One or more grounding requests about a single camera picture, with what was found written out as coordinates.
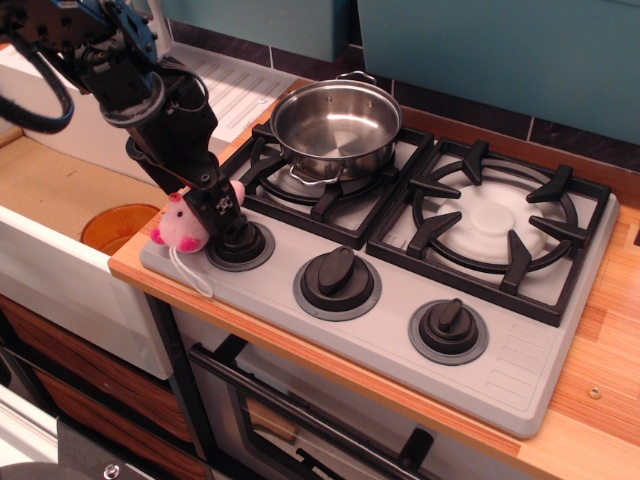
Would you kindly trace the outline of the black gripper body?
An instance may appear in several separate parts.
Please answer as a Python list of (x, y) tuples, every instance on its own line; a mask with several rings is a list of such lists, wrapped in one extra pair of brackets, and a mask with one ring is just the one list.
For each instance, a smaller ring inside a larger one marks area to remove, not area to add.
[(185, 150), (185, 176), (190, 188), (206, 189), (217, 181), (218, 163), (209, 152), (217, 119), (199, 81), (190, 74), (152, 73), (152, 96), (144, 111), (126, 126), (129, 137), (163, 141)]

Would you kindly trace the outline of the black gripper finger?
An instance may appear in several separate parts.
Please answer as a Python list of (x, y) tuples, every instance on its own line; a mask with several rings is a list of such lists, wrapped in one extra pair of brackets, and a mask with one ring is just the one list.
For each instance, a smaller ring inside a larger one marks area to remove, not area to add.
[(129, 137), (126, 153), (166, 194), (192, 186), (185, 176), (185, 150), (182, 147)]
[(184, 199), (199, 223), (212, 237), (220, 236), (241, 216), (241, 202), (231, 181), (226, 177), (222, 177), (209, 188), (190, 189)]

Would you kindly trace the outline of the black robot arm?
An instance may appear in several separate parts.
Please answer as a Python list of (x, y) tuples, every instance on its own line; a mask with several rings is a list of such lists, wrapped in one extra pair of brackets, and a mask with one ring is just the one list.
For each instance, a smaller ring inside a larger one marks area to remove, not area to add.
[(1, 100), (2, 118), (56, 134), (73, 116), (70, 82), (95, 98), (104, 120), (125, 130), (126, 150), (167, 194), (186, 203), (205, 231), (230, 238), (247, 225), (230, 180), (208, 142), (217, 127), (200, 77), (156, 48), (146, 17), (123, 1), (4, 1), (1, 40), (42, 75), (60, 103), (57, 117)]

